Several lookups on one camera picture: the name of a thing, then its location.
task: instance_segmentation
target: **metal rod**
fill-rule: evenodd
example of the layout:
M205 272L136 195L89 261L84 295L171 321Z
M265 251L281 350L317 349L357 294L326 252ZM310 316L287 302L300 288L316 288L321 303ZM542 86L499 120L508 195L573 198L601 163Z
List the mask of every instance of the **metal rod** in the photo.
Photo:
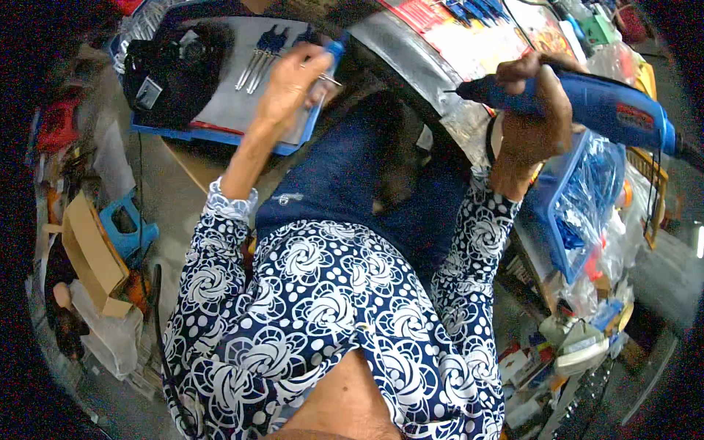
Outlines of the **metal rod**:
M272 55L275 56L275 57L277 57L277 58L281 58L281 57L282 57L281 54L272 54ZM301 68L303 68L303 69L306 68L306 65L303 64L303 63L301 63L300 66L301 66ZM331 77L330 75L328 75L328 74L325 73L325 72L323 72L323 73L321 73L320 75L318 75L318 79L319 79L319 80L323 80L323 81L330 81L332 84L335 84L336 86L342 87L342 84L341 84L341 83L337 82L333 77Z
M254 84L259 85L259 82L261 81L261 75L264 72L264 69L268 66L270 59L272 58L271 52L264 52L264 56L262 57L262 62L260 65L258 65L258 68L255 69L253 72L253 75L251 77L251 81L249 82L249 86L247 87L247 93L252 94L253 93L253 88Z
M255 90L257 90L257 87L259 87L259 83L262 81L262 79L266 75L266 72L269 71L269 68L274 63L274 59L275 58L272 56L266 61L260 75L257 76L257 78L254 81L252 81L252 84L249 85L249 89L247 89L248 94L252 94L252 93L254 93Z
M263 54L264 53L261 50L254 49L252 57L249 59L249 64L247 64L247 67L242 71L242 74L239 76L239 81L237 81L237 85L234 87L235 90L240 90L242 87L244 87L244 84L247 82L247 79L249 79L249 75L252 73L254 66L259 63L259 60L261 59Z

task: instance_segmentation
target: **left hand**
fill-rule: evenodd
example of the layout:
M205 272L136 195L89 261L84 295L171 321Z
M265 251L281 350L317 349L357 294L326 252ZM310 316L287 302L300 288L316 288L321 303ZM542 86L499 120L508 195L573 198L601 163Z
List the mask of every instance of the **left hand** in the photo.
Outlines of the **left hand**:
M284 129L290 128L296 111L306 100L310 86L318 75L331 66L332 61L332 55L321 46L297 44L274 64L269 85L259 100L257 118Z

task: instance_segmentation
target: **hand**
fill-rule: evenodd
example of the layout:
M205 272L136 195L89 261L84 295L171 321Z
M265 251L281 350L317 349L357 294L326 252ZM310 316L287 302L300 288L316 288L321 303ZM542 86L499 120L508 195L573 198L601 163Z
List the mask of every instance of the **hand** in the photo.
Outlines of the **hand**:
M501 63L496 69L498 80L509 94L522 93L525 80L536 77L536 93L545 115L518 115L506 111L503 141L491 173L491 186L494 191L513 200L524 196L540 162L572 148L572 104L547 63L587 73L582 65L567 55L539 52Z
M274 64L269 85L259 100L257 118L290 128L296 111L306 100L308 89L318 75L330 67L332 59L321 46L296 45Z

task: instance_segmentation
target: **patterned blouse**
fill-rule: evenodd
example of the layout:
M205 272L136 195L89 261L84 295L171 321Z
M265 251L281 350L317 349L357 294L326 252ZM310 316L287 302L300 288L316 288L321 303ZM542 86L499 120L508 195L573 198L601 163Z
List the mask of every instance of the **patterned blouse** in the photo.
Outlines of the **patterned blouse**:
M240 247L256 204L210 185L164 334L199 436L281 428L341 359L360 348L413 439L497 439L503 425L492 281L519 203L474 181L451 252L425 291L405 258L362 225L300 220L260 237L245 286ZM168 406L183 433L168 386Z

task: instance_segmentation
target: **sleeve cuff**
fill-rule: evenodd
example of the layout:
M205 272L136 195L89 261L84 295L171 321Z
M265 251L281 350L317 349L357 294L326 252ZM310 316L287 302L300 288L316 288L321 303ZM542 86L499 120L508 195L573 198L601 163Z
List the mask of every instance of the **sleeve cuff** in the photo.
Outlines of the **sleeve cuff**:
M203 209L204 214L221 215L230 220L248 221L249 214L257 204L258 193L252 188L249 192L247 200L230 200L222 195L220 189L220 179L210 184L210 192L208 193L208 201Z

